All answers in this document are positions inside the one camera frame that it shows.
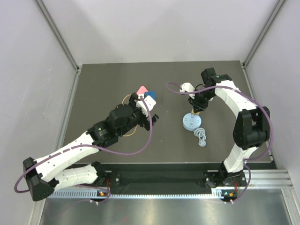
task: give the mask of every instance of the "white wall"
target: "white wall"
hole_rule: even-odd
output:
[[[244,61],[277,0],[44,0],[78,64]]]
[[[270,108],[275,154],[300,199],[300,1],[288,0],[248,70],[255,92]]]
[[[33,201],[15,181],[54,151],[75,71],[34,1],[0,1],[0,28],[0,223],[23,225]]]

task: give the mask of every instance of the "dark gray table surface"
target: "dark gray table surface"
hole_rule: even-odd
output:
[[[202,83],[200,73],[214,67],[216,73],[228,74],[236,86],[250,95],[239,61],[151,62],[83,65],[67,126],[64,144],[80,136],[95,123],[104,120],[122,99],[140,86],[156,92],[157,105],[151,111],[159,116],[149,147],[134,156],[118,156],[99,152],[83,159],[90,163],[184,163],[221,162],[228,157],[233,141],[235,117],[226,104],[215,97],[206,111],[201,112],[207,145],[198,145],[198,138],[182,126],[182,118],[191,112],[187,96],[169,92],[165,83]],[[134,152],[144,146],[149,133],[141,127],[131,137],[121,137],[109,147],[122,152]],[[264,144],[252,156],[266,150]],[[260,162],[269,162],[267,156]]]

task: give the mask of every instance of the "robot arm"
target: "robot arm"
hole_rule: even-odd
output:
[[[151,96],[147,96],[144,101],[149,110],[153,109],[156,104]],[[106,148],[118,142],[119,136],[123,136],[137,125],[149,131],[148,116],[143,101],[138,99],[136,93],[133,93],[128,105],[117,105],[110,111],[106,120],[96,123],[73,142],[48,156],[36,160],[32,158],[24,160],[23,167],[26,171],[34,164],[59,153],[58,156],[42,163],[26,175],[25,179],[32,199],[39,201],[61,188],[82,183],[101,185],[106,173],[99,162],[80,168],[66,169],[80,159],[99,151],[91,147],[80,147],[80,145],[88,144]],[[152,117],[152,124],[154,125],[157,120],[158,116],[155,114]]]
[[[209,68],[201,73],[205,88],[211,86],[228,86],[239,90],[228,75],[216,75],[214,68]],[[194,87],[190,83],[181,85],[181,92],[192,92]],[[261,110],[248,99],[230,89],[215,88],[201,93],[189,94],[189,103],[195,113],[205,110],[208,103],[215,96],[220,97],[231,109],[237,118],[233,139],[234,146],[228,158],[219,169],[220,179],[224,182],[232,180],[239,175],[247,159],[270,137],[270,127]],[[270,115],[267,107],[264,110]]]

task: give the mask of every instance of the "pink block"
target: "pink block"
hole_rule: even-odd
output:
[[[142,87],[139,88],[139,90],[136,93],[137,93],[137,95],[140,95],[140,94],[143,94],[147,91],[148,90],[144,86],[142,86]]]

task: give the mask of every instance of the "light blue disc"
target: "light blue disc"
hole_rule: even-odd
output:
[[[201,118],[191,113],[186,114],[182,120],[183,127],[189,131],[194,131],[201,125]]]

